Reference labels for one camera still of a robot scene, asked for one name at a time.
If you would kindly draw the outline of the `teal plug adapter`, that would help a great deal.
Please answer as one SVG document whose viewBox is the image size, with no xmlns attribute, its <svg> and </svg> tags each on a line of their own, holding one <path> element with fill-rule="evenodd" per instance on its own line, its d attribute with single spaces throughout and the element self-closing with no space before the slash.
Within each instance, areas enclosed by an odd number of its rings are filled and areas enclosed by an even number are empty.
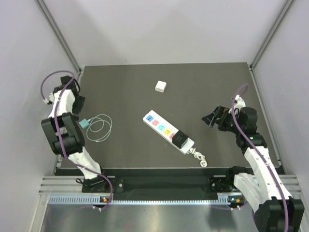
<svg viewBox="0 0 309 232">
<path fill-rule="evenodd" d="M 87 119 L 82 119 L 80 122 L 79 122 L 79 125 L 81 128 L 85 129 L 87 127 L 89 127 L 90 123 Z"/>
</svg>

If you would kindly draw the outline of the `black power plug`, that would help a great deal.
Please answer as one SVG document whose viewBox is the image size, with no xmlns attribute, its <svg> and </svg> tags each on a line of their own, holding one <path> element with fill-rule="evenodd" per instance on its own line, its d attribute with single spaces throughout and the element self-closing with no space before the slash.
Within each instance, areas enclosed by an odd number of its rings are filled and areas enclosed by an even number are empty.
<svg viewBox="0 0 309 232">
<path fill-rule="evenodd" d="M 187 140 L 188 136 L 181 130 L 177 131 L 172 137 L 172 143 L 179 149 L 183 148 L 183 146 L 187 143 Z"/>
</svg>

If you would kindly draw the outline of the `white multicolour power strip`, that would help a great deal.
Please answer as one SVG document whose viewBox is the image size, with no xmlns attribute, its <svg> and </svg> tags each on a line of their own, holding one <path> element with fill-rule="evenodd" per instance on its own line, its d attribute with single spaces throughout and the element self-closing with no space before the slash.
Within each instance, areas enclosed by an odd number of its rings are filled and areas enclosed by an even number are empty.
<svg viewBox="0 0 309 232">
<path fill-rule="evenodd" d="M 158 133 L 161 137 L 163 137 L 168 143 L 170 143 L 173 147 L 179 150 L 182 154 L 189 154 L 192 151 L 192 148 L 195 142 L 188 137 L 187 143 L 183 146 L 182 149 L 177 148 L 172 143 L 172 137 L 174 134 L 179 131 L 176 127 L 166 121 L 162 116 L 157 114 L 155 111 L 151 110 L 143 117 L 143 122 L 148 125 L 151 129 L 153 129 L 156 133 Z"/>
</svg>

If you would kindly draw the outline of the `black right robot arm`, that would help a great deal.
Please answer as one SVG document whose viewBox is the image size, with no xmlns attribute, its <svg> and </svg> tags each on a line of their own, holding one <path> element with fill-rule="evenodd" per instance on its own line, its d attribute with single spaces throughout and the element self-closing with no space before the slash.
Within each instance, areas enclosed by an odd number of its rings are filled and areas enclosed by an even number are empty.
<svg viewBox="0 0 309 232">
<path fill-rule="evenodd" d="M 234 166 L 226 171 L 225 185 L 239 190 L 253 210 L 254 223 L 260 232 L 297 232 L 305 211 L 303 202 L 294 199 L 281 181 L 271 159 L 267 144 L 257 132 L 257 111 L 251 107 L 228 109 L 217 106 L 202 121 L 219 131 L 235 134 L 252 171 Z"/>
</svg>

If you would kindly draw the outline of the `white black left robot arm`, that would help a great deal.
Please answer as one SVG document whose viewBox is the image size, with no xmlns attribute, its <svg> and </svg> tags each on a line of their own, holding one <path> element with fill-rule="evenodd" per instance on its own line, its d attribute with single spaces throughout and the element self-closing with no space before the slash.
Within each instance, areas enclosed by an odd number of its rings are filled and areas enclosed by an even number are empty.
<svg viewBox="0 0 309 232">
<path fill-rule="evenodd" d="M 56 155 L 61 155 L 76 165 L 84 179 L 76 179 L 82 184 L 82 192 L 99 193 L 112 191 L 112 184 L 103 175 L 101 166 L 95 162 L 85 147 L 85 139 L 78 125 L 78 114 L 85 97 L 80 96 L 80 86 L 73 76 L 60 78 L 61 84 L 54 88 L 43 102 L 52 105 L 48 118 L 41 121 L 41 127 L 48 144 Z"/>
</svg>

